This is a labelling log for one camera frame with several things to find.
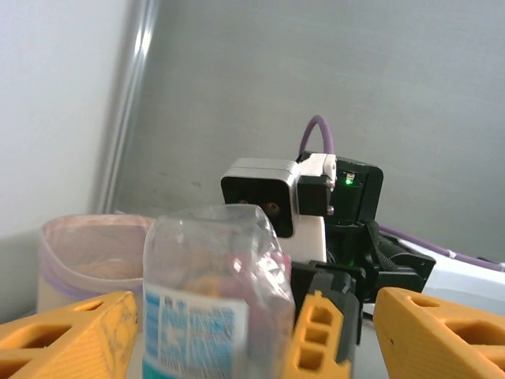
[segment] black cable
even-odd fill
[[[363,222],[366,226],[372,240],[373,249],[379,260],[380,266],[384,271],[398,271],[399,268],[389,257],[386,257],[379,249],[379,225],[375,220],[366,220]]]

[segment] white wall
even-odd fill
[[[118,207],[221,201],[235,159],[293,159],[319,113],[383,168],[380,222],[505,261],[503,20],[501,0],[164,2]]]
[[[94,210],[133,3],[0,2],[0,322],[35,305],[37,229]]]

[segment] yellow 3d-printed part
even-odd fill
[[[343,315],[321,291],[306,295],[287,352],[285,379],[350,378],[351,363],[335,361]]]
[[[137,323],[121,291],[0,325],[0,378],[122,379]]]
[[[373,322],[391,379],[505,379],[505,317],[383,288]]]

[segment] white table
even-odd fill
[[[363,320],[361,343],[356,348],[353,379],[389,379],[371,320]]]
[[[126,379],[142,378],[142,335],[137,338],[137,344],[133,351],[129,372]],[[356,349],[354,360],[353,379],[389,379],[386,366],[380,353],[379,342],[377,341],[373,323],[370,320],[363,320],[361,330],[361,343]]]

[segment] plastic bottle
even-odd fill
[[[144,379],[281,377],[294,320],[286,269],[259,207],[158,219],[144,247]]]

